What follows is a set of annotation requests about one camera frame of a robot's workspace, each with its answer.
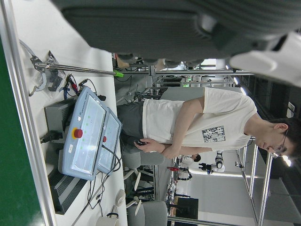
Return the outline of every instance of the gray pants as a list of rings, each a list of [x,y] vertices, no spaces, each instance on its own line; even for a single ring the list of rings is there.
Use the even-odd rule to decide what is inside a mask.
[[[122,123],[123,140],[133,145],[133,141],[143,138],[142,113],[144,102],[133,102],[117,106],[117,117]]]

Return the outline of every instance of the eyeglasses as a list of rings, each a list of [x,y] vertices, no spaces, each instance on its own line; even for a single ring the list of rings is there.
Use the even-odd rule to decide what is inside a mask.
[[[283,140],[282,145],[279,146],[278,148],[274,149],[274,152],[271,153],[274,159],[281,156],[281,153],[283,152],[283,147],[284,147],[284,142],[285,142],[285,139],[286,139],[287,132],[288,132],[288,129],[285,132],[285,136],[284,136],[284,140]]]

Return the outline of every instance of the graphic print on t-shirt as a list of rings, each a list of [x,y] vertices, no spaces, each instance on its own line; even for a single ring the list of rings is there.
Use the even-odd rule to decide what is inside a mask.
[[[225,130],[224,126],[213,127],[209,129],[202,130],[204,142],[219,142],[225,141]]]

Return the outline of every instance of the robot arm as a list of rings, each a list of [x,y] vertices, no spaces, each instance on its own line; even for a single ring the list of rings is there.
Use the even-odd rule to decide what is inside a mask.
[[[206,164],[206,163],[200,163],[199,169],[202,169],[203,171],[207,171],[207,174],[210,175],[213,172],[224,172],[225,166],[222,159],[222,151],[217,151],[216,157],[215,157],[215,164]]]

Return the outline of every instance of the green floor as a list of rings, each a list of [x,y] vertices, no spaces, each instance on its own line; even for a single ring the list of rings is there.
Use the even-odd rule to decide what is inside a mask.
[[[42,214],[32,178],[2,42],[0,45],[0,73],[2,78],[2,104],[0,108],[0,225],[42,225]]]

